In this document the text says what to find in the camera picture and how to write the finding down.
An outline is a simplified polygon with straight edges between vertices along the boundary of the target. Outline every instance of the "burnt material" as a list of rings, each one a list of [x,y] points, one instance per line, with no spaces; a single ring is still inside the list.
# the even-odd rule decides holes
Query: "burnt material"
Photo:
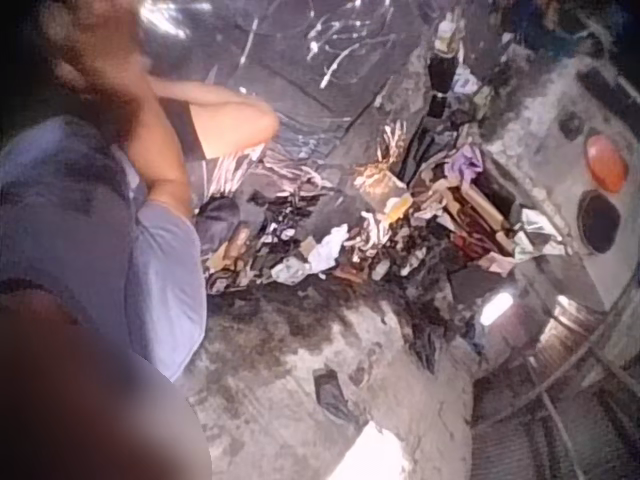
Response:
[[[313,383],[318,405],[339,420],[356,426],[360,423],[358,417],[349,409],[335,370],[329,368],[314,372]]]

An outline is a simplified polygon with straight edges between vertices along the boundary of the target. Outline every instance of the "person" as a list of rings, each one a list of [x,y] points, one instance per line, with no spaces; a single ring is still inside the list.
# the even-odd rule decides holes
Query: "person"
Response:
[[[55,117],[17,135],[0,153],[0,305],[8,317],[58,319],[49,328],[92,329],[175,380],[203,339],[207,312],[191,182],[158,94],[187,105],[197,161],[264,142],[277,121],[259,100],[150,77],[128,0],[70,5],[50,4],[43,15],[53,57],[120,120],[147,194],[134,208],[125,168],[85,121]],[[238,134],[251,115],[267,120]],[[234,220],[218,220],[221,244]]]

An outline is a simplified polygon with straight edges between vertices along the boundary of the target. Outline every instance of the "white paper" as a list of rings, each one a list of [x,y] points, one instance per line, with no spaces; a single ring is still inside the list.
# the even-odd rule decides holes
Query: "white paper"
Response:
[[[331,230],[309,254],[310,273],[320,273],[335,267],[342,244],[349,238],[349,226],[344,223]]]
[[[287,257],[271,269],[273,279],[285,285],[296,285],[309,273],[309,265],[295,257]]]
[[[530,210],[528,208],[522,209],[522,224],[527,232],[531,233],[544,233],[555,238],[558,241],[562,241],[562,235],[551,225],[551,222],[547,217],[537,210]]]

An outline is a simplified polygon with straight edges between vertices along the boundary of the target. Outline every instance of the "wooden piece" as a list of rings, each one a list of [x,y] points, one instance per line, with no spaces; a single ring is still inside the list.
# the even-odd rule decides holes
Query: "wooden piece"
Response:
[[[533,367],[531,364],[531,358],[525,358],[524,362],[527,366],[527,370],[529,371],[529,376],[531,377],[531,381],[537,387],[538,379],[536,378],[536,374],[533,371]],[[571,463],[573,464],[573,469],[576,472],[578,480],[586,480],[582,469],[580,468],[580,464],[578,463],[578,455],[576,454],[576,449],[573,446],[573,442],[571,441],[571,437],[569,437],[569,432],[567,432],[566,427],[562,423],[562,419],[558,414],[558,411],[553,406],[553,402],[551,398],[549,398],[549,394],[547,392],[542,392],[542,401],[544,402],[544,406],[547,408],[549,415],[551,415],[551,419],[553,423],[555,423],[558,432],[560,433],[560,438],[562,438],[562,443],[564,443],[565,448],[567,449],[567,453],[569,454],[569,458],[571,459]]]
[[[502,214],[475,185],[463,186],[460,188],[460,192],[496,232],[508,227],[508,223]]]

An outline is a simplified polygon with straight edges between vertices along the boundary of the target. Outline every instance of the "metal rod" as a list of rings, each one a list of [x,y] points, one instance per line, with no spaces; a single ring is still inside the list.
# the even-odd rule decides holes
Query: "metal rod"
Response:
[[[552,315],[551,318],[558,324],[567,329],[567,331],[578,333],[584,337],[588,337],[587,333],[582,330],[577,325],[569,322],[561,320],[560,318]],[[633,393],[636,394],[637,397],[640,398],[640,383],[637,382],[633,377],[631,377],[627,372],[625,372],[618,365],[613,363],[604,352],[600,351],[598,348],[594,346],[589,347],[589,352],[598,360],[598,362],[607,368],[611,373],[613,373],[618,379],[624,383]]]
[[[607,358],[607,356],[595,347],[591,347],[591,353],[598,360],[600,364],[606,367],[611,373],[613,373],[618,379],[624,383],[629,390],[636,394],[636,397],[640,398],[640,383],[633,379],[627,372],[625,372],[618,365],[613,363]]]
[[[551,385],[558,381],[559,378],[564,376],[571,368],[578,363],[578,361],[584,357],[584,355],[589,351],[589,349],[600,339],[600,337],[604,334],[607,328],[613,324],[613,322],[618,318],[618,307],[620,306],[622,299],[627,298],[629,292],[632,289],[635,289],[635,276],[632,277],[627,285],[625,286],[622,294],[618,297],[614,305],[609,310],[607,317],[604,319],[602,324],[591,334],[591,336],[584,342],[584,344],[567,360],[567,362],[562,365],[558,370],[556,370],[549,378],[547,378],[544,382],[534,388],[531,392],[526,393],[515,400],[512,407],[499,413],[498,415],[491,417],[487,420],[478,422],[478,424],[473,428],[474,431],[479,432],[486,428],[489,428],[492,425],[504,420],[507,417],[510,417],[515,412],[520,410],[522,407],[528,405],[533,400],[536,399],[538,395],[542,392],[546,391]]]
[[[524,363],[526,364],[527,370],[529,371],[531,381],[534,385],[538,386],[538,379],[536,378],[536,374],[533,371],[531,358],[525,358]],[[571,459],[571,463],[573,464],[573,469],[578,476],[578,480],[585,480],[587,477],[585,477],[582,469],[580,468],[580,464],[578,463],[578,455],[576,454],[576,450],[573,447],[571,437],[569,437],[569,432],[567,432],[567,429],[562,423],[562,419],[560,418],[558,411],[553,406],[553,402],[551,401],[551,398],[549,398],[549,394],[545,391],[542,392],[542,401],[544,402],[544,406],[547,408],[549,415],[551,415],[551,419],[553,420],[553,423],[555,423],[556,428],[558,429],[558,433],[560,433],[560,438],[562,438],[562,442],[567,449],[567,453],[569,454],[569,458]]]

